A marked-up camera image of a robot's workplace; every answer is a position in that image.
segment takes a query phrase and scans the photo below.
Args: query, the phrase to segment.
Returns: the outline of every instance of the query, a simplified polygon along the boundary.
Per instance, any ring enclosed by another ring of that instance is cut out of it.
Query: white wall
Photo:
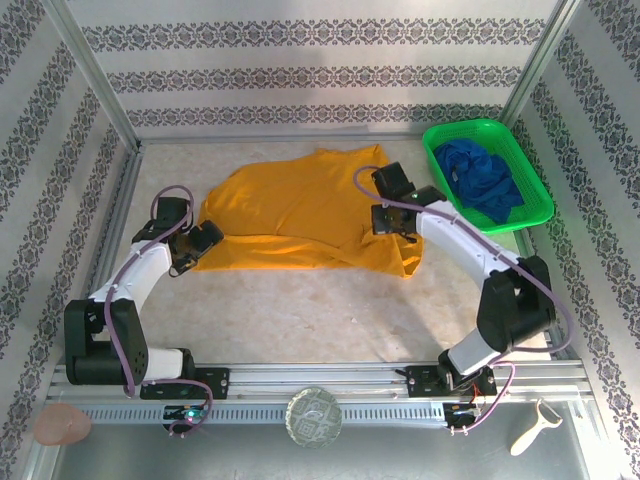
[[[70,0],[143,138],[497,117],[555,0]]]

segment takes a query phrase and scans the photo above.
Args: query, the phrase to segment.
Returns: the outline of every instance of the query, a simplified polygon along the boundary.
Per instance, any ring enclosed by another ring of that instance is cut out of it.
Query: peeler
[[[536,413],[538,414],[538,420],[513,443],[511,455],[520,455],[529,448],[542,429],[557,428],[562,424],[562,417],[541,398],[536,402]]]

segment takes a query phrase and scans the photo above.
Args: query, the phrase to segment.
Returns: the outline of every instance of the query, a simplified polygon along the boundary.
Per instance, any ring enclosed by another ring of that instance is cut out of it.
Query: gray metal surface
[[[588,478],[566,407],[565,425],[527,452],[508,448],[534,419],[531,405],[508,404],[468,437],[414,428],[345,426],[321,450],[297,446],[284,425],[206,426],[169,438],[160,426],[94,426],[62,447],[53,478],[212,479],[581,479]]]
[[[512,127],[518,119],[581,3],[582,0],[560,0],[556,5],[542,37],[536,44],[502,110],[500,121],[507,127]]]

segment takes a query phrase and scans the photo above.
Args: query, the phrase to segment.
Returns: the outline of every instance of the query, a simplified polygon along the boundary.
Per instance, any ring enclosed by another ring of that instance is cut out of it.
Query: patterned wallpaper
[[[137,134],[422,132],[497,117],[555,0],[70,0]]]
[[[38,0],[1,0],[0,479],[17,476],[123,144]]]
[[[514,128],[556,205],[531,240],[574,306],[574,347],[629,478],[640,477],[638,38],[640,1],[583,4]]]

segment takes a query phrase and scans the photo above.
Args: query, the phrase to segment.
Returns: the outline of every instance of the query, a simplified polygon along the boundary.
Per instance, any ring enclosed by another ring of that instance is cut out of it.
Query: black mounting bracket
[[[409,398],[474,396],[475,384],[482,395],[496,395],[497,389],[493,370],[484,367],[467,382],[455,390],[450,390],[438,375],[437,365],[410,365],[397,371],[406,377]]]
[[[196,368],[193,380],[211,388],[214,400],[226,400],[229,392],[228,368]],[[142,400],[205,400],[207,393],[196,385],[163,383],[145,385],[140,390]]]
[[[443,403],[444,420],[447,428],[463,428],[473,425],[477,419],[475,410],[478,410],[476,403]]]

